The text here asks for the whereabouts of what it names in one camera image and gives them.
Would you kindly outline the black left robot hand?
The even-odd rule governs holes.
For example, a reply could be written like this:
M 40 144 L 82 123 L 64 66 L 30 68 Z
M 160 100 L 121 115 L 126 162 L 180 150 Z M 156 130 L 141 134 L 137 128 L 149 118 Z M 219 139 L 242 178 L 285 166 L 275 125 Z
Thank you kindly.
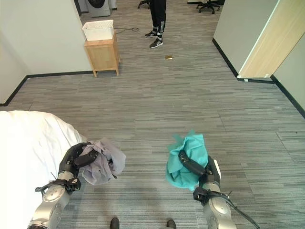
M 77 177 L 81 167 L 85 167 L 94 162 L 99 153 L 94 149 L 89 149 L 88 153 L 81 156 L 83 148 L 88 145 L 89 142 L 78 143 L 68 149 L 60 163 L 58 175 L 62 172 L 70 172 L 73 177 Z

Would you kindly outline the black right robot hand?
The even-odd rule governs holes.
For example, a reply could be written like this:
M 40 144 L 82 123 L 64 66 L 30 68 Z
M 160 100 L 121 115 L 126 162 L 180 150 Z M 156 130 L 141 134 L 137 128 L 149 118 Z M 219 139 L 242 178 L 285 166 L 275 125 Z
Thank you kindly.
M 178 157 L 185 168 L 199 176 L 199 186 L 202 187 L 204 184 L 213 183 L 220 187 L 221 172 L 217 160 L 208 156 L 208 163 L 206 167 L 203 167 L 190 159 L 184 150 L 179 152 Z

